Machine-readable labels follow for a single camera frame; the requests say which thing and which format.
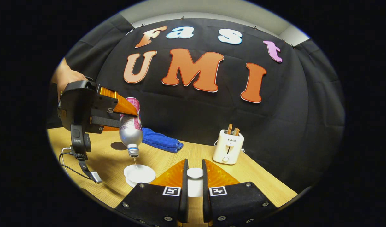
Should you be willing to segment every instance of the wooden table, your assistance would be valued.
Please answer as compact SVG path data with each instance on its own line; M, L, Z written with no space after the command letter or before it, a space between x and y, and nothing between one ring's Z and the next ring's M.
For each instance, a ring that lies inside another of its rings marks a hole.
M47 131L54 154L58 158L62 148L67 148L71 145L70 131L65 128L53 128ZM118 151L111 148L111 143L120 142L118 131L103 132L102 134L89 133L89 137L91 139L92 152L87 154L88 160L86 164L90 171L98 172L103 183L96 184L71 170L68 170L68 174L79 187L85 188L96 198L115 208L132 189L125 181L123 170L126 166L134 164L134 160L130 158L126 150ZM140 144L138 146L140 156L137 158L137 164L151 167L158 177L185 158L189 160L189 168L201 168L203 159L212 161L212 155L215 151L214 146L186 141L180 142L184 146L176 154L153 148L144 143ZM63 158L67 166L82 173L78 161L73 156L64 155ZM253 182L276 207L282 206L297 195L296 192L259 166L243 152L239 155L235 165L214 163L231 174L239 182ZM183 226L208 226L207 223L203 223L202 206L202 197L189 197L189 223L185 223Z

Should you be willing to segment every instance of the human hand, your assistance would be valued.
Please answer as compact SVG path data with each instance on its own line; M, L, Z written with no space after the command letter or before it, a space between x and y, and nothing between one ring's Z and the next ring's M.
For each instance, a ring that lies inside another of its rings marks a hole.
M63 59L53 75L52 82L57 84L57 96L60 101L60 95L67 84L79 80L88 80L82 73L70 69L66 59Z

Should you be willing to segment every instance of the white wall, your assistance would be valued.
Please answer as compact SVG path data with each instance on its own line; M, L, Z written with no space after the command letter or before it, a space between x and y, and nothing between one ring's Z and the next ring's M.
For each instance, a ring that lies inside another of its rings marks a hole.
M141 24L148 25L148 24L152 24L152 23L156 23L156 22L161 22L161 21L164 21L164 20L180 19L182 17L185 17L185 18L207 18L207 19L227 20L227 21L238 23L238 24L246 25L246 26L249 26L249 27L256 26L256 28L258 30L267 32L267 33L269 33L269 34L279 38L279 36L277 34L271 32L271 31L269 31L267 29L264 29L264 28L262 28L259 25L255 25L255 24L249 23L247 21L236 19L236 18L233 18L233 17L228 17L228 16L224 16L224 15L218 15L218 14L213 14L213 13L196 13L196 12L190 12L190 13L170 13L170 14L163 14L163 15L159 15L159 16L156 16L156 17L151 17L151 18L139 20L139 21L136 21L134 23L132 21L128 20L128 19L127 20L130 23L133 23L132 25L134 27L141 27Z
M208 18L227 20L285 39L293 46L308 40L301 30L276 14L244 0L146 0L120 11L134 27L164 20Z
M147 0L124 9L121 14L133 23L160 15L186 12L223 15L246 21L252 27L256 25L274 34L280 34L290 26L280 16L245 0Z
M304 32L302 32L293 25L290 25L285 31L281 32L278 36L281 39L285 39L287 43L290 43L293 46L296 46L309 39L309 37Z

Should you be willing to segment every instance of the black curtain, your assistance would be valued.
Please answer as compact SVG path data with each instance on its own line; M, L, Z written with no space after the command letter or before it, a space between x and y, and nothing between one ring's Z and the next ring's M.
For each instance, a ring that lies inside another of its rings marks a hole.
M145 31L162 26L168 29L151 39L150 44L135 49ZM194 27L194 36L166 38L173 28L181 26ZM242 43L220 42L218 30L222 28L240 31ZM127 34L131 29L117 14L80 40L66 59L73 70L121 96L139 99L143 127L181 141L213 145L219 131L232 123L245 137L246 154L296 192L315 183L327 169L342 137L343 96L333 67L312 40L294 49L260 30L213 19L167 20ZM263 40L280 48L282 63L270 58ZM194 89L192 84L197 77L189 86L181 82L177 86L162 84L172 59L169 51L175 48L188 49L194 62L206 52L222 54L224 60L219 64L216 79L219 90L210 93ZM157 51L157 55L145 78L137 84L126 83L123 72L127 56L141 54L133 71L138 73L142 55L151 50ZM248 79L246 63L267 70L261 103L240 98ZM52 111L48 126L60 126L53 101L55 87L50 92Z

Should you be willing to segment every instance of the white saucer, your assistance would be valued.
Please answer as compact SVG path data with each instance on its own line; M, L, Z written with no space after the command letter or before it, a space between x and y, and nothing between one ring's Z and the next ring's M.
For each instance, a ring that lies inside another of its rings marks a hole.
M126 182L131 187L135 187L138 183L151 183L155 177L155 171L148 166L137 164L129 165L124 168L124 176Z
M203 169L202 168L190 168L187 170L187 175L191 177L192 179L199 179L203 176Z
M128 185L130 185L130 187L135 187L135 186L137 185L137 183L132 182L132 181L129 181L127 178L126 178L126 183L127 183Z

